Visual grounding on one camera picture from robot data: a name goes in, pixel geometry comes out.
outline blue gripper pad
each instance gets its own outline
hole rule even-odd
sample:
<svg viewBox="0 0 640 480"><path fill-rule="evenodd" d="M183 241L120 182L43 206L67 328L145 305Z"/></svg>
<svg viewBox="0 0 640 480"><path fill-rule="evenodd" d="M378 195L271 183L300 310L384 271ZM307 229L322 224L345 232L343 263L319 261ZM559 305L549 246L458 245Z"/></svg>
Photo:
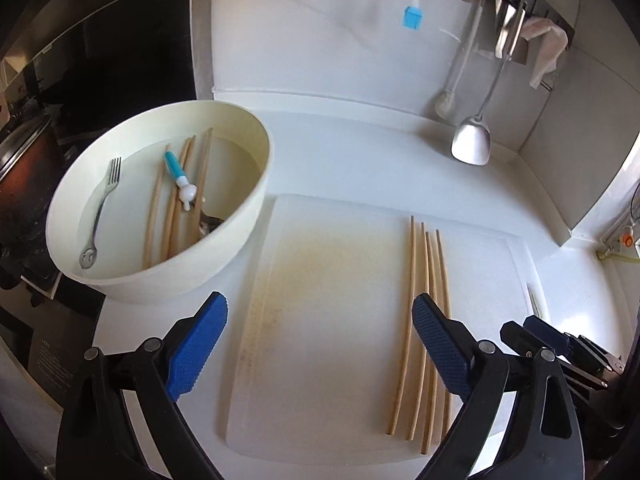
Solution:
<svg viewBox="0 0 640 480"><path fill-rule="evenodd" d="M212 294L169 361L166 391L173 402L190 392L226 325L228 307L222 294Z"/></svg>
<svg viewBox="0 0 640 480"><path fill-rule="evenodd" d="M447 319L427 294L415 298L412 314L415 329L447 390L466 401L471 394L468 379L471 363L445 328Z"/></svg>
<svg viewBox="0 0 640 480"><path fill-rule="evenodd" d="M527 317L522 326L525 330L540 339L545 345L551 347L556 352L556 355L563 355L566 358L569 357L571 353L569 338L559 330L556 330L536 316Z"/></svg>

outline teal handle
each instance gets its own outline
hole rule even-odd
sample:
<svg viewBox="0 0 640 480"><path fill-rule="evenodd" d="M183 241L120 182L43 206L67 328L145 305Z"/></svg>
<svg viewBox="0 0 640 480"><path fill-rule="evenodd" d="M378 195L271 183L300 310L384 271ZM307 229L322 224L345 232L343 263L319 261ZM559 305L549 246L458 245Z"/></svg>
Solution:
<svg viewBox="0 0 640 480"><path fill-rule="evenodd" d="M164 152L164 160L166 161L166 166L169 168L169 173L177 180L181 176L185 176L184 171L180 166L180 162L174 155L174 152Z"/></svg>

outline pot lid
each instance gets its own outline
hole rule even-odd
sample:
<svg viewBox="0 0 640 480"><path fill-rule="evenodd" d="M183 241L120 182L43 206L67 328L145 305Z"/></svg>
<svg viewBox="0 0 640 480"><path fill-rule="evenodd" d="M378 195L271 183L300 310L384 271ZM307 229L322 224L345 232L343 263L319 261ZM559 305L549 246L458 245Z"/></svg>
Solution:
<svg viewBox="0 0 640 480"><path fill-rule="evenodd" d="M51 118L46 114L29 119L0 143L0 181L27 151L33 141L38 138L50 120Z"/></svg>

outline screw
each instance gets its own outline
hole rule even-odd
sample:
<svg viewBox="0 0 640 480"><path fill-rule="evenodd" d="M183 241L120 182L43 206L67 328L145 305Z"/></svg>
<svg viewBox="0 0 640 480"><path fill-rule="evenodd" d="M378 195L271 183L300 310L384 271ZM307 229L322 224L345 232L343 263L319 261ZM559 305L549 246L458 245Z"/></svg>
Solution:
<svg viewBox="0 0 640 480"><path fill-rule="evenodd" d="M548 361L550 363L552 363L553 361L556 360L556 354L554 354L551 350L549 350L549 348L543 348L540 351L540 356L545 360Z"/></svg>
<svg viewBox="0 0 640 480"><path fill-rule="evenodd" d="M92 361L98 357L98 349L95 346L92 346L84 353L84 358L87 361Z"/></svg>
<svg viewBox="0 0 640 480"><path fill-rule="evenodd" d="M144 348L147 352L155 352L160 348L161 343L162 342L157 337L152 337L145 341L145 343L142 345L142 348Z"/></svg>
<svg viewBox="0 0 640 480"><path fill-rule="evenodd" d="M485 354L492 354L495 352L495 345L491 341L483 340L478 343L478 347Z"/></svg>

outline white cloth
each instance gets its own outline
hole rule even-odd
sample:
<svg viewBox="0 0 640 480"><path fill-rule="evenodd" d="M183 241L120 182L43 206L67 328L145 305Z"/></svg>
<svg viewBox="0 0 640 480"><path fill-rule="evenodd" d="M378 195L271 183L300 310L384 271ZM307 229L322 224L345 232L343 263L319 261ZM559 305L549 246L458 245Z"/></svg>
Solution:
<svg viewBox="0 0 640 480"><path fill-rule="evenodd" d="M527 41L544 35L529 81L533 88L538 88L543 75L556 69L556 61L566 48L569 40L566 32L561 27L558 27L548 18L538 18L536 16L524 22L520 35Z"/></svg>

